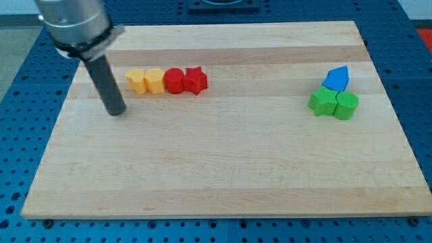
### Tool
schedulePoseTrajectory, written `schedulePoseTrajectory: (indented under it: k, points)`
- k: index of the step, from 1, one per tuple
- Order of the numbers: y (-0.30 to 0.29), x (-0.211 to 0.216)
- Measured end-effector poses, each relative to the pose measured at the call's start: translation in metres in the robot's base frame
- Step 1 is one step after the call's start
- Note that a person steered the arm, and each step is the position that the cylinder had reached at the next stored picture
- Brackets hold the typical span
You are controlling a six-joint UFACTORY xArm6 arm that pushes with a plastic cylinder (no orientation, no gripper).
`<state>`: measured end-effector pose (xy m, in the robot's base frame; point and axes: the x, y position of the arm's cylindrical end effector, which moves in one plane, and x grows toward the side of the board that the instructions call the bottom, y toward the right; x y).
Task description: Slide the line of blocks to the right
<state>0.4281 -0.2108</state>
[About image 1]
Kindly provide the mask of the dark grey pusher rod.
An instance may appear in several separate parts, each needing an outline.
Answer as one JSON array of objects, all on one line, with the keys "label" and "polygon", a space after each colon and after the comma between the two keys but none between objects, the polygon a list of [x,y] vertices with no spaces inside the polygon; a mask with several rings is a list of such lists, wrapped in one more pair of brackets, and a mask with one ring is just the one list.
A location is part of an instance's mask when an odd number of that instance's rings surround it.
[{"label": "dark grey pusher rod", "polygon": [[112,116],[121,115],[126,110],[121,92],[113,76],[107,58],[102,55],[84,65],[107,110]]}]

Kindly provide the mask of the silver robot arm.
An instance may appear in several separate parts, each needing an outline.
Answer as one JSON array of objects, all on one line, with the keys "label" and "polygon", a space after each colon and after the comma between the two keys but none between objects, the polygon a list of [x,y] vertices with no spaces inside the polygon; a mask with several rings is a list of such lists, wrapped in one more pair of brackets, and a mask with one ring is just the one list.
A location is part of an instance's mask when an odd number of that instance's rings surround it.
[{"label": "silver robot arm", "polygon": [[101,0],[36,0],[49,36],[60,55],[80,59],[109,115],[121,115],[126,104],[105,56],[107,47],[125,32],[116,26]]}]

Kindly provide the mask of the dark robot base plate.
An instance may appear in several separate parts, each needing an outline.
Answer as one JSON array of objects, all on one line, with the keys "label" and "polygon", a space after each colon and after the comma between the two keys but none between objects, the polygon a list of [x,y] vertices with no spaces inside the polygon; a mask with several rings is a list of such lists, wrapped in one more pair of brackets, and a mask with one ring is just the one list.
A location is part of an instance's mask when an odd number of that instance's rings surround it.
[{"label": "dark robot base plate", "polygon": [[235,11],[251,10],[260,8],[258,0],[189,0],[188,11]]}]

